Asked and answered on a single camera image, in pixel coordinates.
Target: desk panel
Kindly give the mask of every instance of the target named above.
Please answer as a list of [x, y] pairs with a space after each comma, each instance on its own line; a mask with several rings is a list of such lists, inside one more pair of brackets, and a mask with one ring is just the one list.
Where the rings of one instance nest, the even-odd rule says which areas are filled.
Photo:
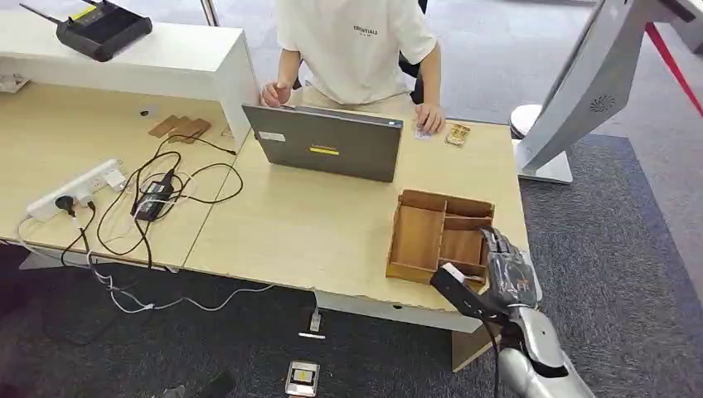
[[[143, 110], [148, 110], [150, 115], [142, 116]], [[225, 116], [215, 101], [32, 83], [15, 95], [0, 94], [0, 137], [3, 140], [0, 166], [4, 171], [0, 174], [3, 187], [0, 237], [15, 240], [15, 225], [26, 214], [29, 203], [108, 159], [120, 159], [125, 174], [129, 175], [155, 153], [162, 140], [148, 135], [148, 131], [169, 114], [210, 121], [212, 127], [203, 138], [224, 148], [234, 147], [234, 139], [225, 131]], [[232, 155], [204, 143], [170, 143], [164, 149], [182, 153], [179, 167], [182, 172], [193, 172], [209, 163], [234, 162]], [[172, 165], [173, 158], [167, 158], [149, 174], [165, 172]], [[200, 174], [196, 179], [195, 196], [216, 197], [228, 173], [226, 167], [219, 167]], [[95, 227], [116, 195], [109, 187], [95, 195], [98, 215], [88, 237], [91, 247], [100, 255], [112, 256], [97, 242]], [[125, 231], [131, 223], [128, 211], [133, 193], [126, 195], [126, 199], [106, 218], [106, 226], [114, 226], [116, 233]], [[148, 236], [154, 263], [183, 265], [210, 209], [211, 205], [183, 201], [168, 217], [153, 225]], [[87, 208], [80, 208], [77, 214], [83, 224], [90, 218]], [[77, 231], [64, 214], [46, 223], [27, 221], [22, 228], [22, 237], [27, 242], [45, 247], [65, 247], [76, 236]], [[138, 232], [133, 229], [112, 246], [123, 250], [137, 241]], [[144, 262], [146, 250], [141, 245], [124, 259]]]
[[462, 123], [472, 132], [457, 148], [444, 142], [445, 133], [414, 138], [406, 120], [391, 184], [272, 165], [250, 134], [235, 162], [244, 191], [213, 208], [186, 268], [455, 311], [430, 286], [387, 279], [385, 265], [404, 189], [490, 201], [494, 225], [527, 249], [509, 128]]

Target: red rope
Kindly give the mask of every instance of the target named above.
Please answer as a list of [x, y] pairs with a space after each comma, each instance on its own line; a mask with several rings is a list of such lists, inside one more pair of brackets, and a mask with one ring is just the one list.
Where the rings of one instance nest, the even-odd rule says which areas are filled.
[[676, 61], [674, 61], [674, 57], [671, 55], [671, 52], [669, 52], [669, 49], [664, 43], [662, 35], [659, 34], [657, 27], [654, 26], [653, 22], [648, 22], [644, 29], [649, 35], [649, 38], [652, 39], [654, 46], [657, 50], [659, 50], [659, 55], [662, 56], [664, 63], [669, 66], [669, 70], [671, 70], [672, 74], [676, 78], [676, 81], [678, 81], [679, 85], [683, 89], [683, 92], [686, 93], [688, 99], [691, 100], [691, 103], [696, 109], [698, 109], [698, 113], [701, 114], [701, 117], [703, 118], [703, 107], [701, 107], [701, 103], [698, 102], [696, 95], [693, 94], [693, 90], [691, 90], [691, 87], [686, 82], [686, 78], [683, 77], [679, 66], [676, 64]]

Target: monitor arm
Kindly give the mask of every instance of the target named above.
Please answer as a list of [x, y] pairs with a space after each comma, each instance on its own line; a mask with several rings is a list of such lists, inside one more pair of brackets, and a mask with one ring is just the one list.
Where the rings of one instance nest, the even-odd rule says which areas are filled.
[[573, 181], [565, 150], [627, 105], [650, 22], [703, 18], [701, 0], [598, 0], [542, 105], [510, 117], [523, 178]]

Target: black chair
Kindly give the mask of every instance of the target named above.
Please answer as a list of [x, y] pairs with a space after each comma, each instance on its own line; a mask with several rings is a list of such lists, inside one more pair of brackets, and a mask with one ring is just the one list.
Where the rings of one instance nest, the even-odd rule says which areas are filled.
[[[422, 9], [422, 13], [427, 13], [427, 0], [418, 0], [419, 7]], [[424, 87], [422, 84], [422, 74], [419, 70], [419, 64], [410, 64], [408, 60], [400, 53], [398, 58], [398, 65], [400, 69], [407, 75], [415, 78], [415, 89], [410, 93], [410, 98], [416, 104], [422, 104], [424, 102]], [[296, 79], [293, 84], [293, 90], [297, 90], [301, 87], [300, 80]]]

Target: laptop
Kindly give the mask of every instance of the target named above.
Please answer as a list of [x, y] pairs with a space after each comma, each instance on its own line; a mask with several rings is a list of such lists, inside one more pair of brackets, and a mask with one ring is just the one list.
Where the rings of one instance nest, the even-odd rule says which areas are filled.
[[393, 181], [402, 120], [303, 106], [242, 109], [271, 163]]

